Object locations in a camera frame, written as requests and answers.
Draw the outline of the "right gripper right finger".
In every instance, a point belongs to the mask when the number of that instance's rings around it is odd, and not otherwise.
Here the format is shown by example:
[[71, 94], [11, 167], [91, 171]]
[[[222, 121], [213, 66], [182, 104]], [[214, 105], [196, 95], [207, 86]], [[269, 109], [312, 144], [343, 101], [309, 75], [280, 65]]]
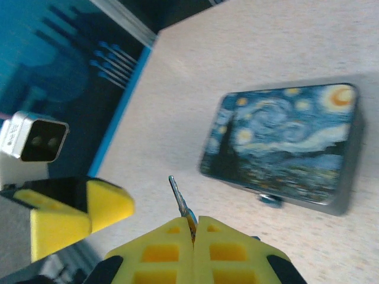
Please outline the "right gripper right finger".
[[212, 218], [200, 216], [194, 283], [306, 283], [281, 250]]

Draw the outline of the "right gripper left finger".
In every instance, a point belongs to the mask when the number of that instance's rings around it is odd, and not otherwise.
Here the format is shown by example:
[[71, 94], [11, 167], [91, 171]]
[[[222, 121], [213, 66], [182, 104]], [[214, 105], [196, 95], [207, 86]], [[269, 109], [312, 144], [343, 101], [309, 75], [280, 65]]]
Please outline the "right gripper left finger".
[[166, 224], [105, 256], [86, 283], [192, 283], [193, 244], [188, 221]]

